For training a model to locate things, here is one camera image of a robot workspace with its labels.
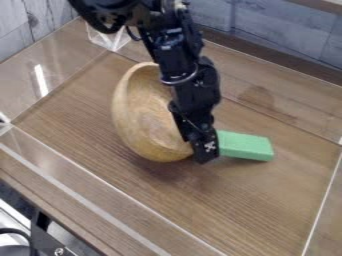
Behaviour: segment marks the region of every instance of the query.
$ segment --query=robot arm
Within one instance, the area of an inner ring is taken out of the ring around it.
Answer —
[[[221,101],[220,74],[201,56],[205,46],[183,0],[70,0],[82,17],[102,33],[135,26],[161,67],[161,80],[171,87],[169,109],[194,157],[206,163],[220,156],[212,114]]]

